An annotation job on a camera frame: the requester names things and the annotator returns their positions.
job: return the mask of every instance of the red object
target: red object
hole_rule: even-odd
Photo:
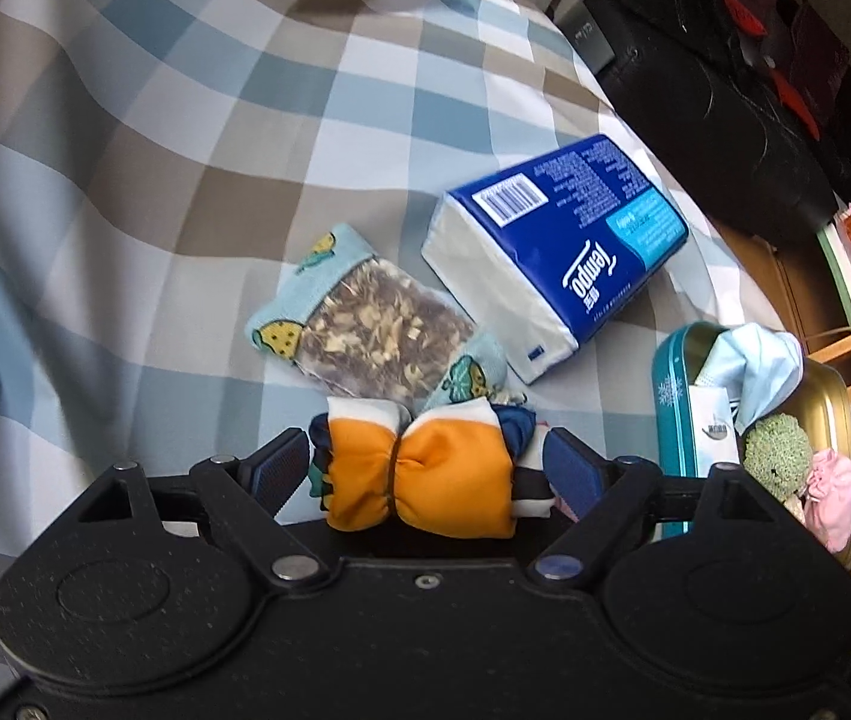
[[[818,140],[822,134],[819,132],[819,123],[815,121],[812,112],[805,104],[805,100],[801,98],[795,87],[789,84],[788,79],[777,70],[772,70],[772,81],[775,83],[775,90],[778,93],[778,99],[782,105],[791,110],[793,114],[801,119],[801,122],[808,128],[809,134]]]
[[[731,19],[735,22],[737,28],[745,32],[745,34],[750,35],[750,37],[759,38],[765,37],[769,33],[764,23],[761,23],[758,18],[755,18],[755,15],[738,0],[724,1],[726,1],[726,8],[729,9]]]

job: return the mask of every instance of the green plush toy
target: green plush toy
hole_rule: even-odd
[[[785,501],[805,486],[812,445],[796,418],[774,413],[745,434],[743,466],[769,493]]]

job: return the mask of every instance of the orange fabric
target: orange fabric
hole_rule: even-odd
[[[416,528],[453,538],[511,538],[512,458],[498,427],[437,419],[404,437],[395,507]]]
[[[778,93],[778,99],[786,108],[791,108],[793,114],[801,119],[801,122],[808,128],[808,133],[815,139],[820,140],[822,134],[819,132],[819,123],[815,121],[812,112],[805,104],[805,100],[801,98],[798,89],[789,83],[782,73],[777,70],[772,70],[772,81],[775,84],[775,90]]]
[[[395,434],[361,419],[328,423],[333,460],[326,521],[340,531],[374,527],[389,514]],[[511,538],[513,462],[497,421],[432,418],[398,445],[395,512],[419,530],[451,538]]]
[[[331,419],[335,461],[328,476],[335,493],[326,496],[327,522],[337,531],[363,531],[389,516],[385,493],[395,433],[359,419]]]

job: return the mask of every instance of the snowflake pattern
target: snowflake pattern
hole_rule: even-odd
[[[675,408],[678,399],[681,398],[681,382],[678,379],[668,378],[658,383],[658,402],[662,406]]]

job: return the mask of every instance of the pink fabric pouch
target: pink fabric pouch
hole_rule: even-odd
[[[805,526],[829,552],[841,552],[851,537],[851,460],[834,449],[812,457],[805,498]]]

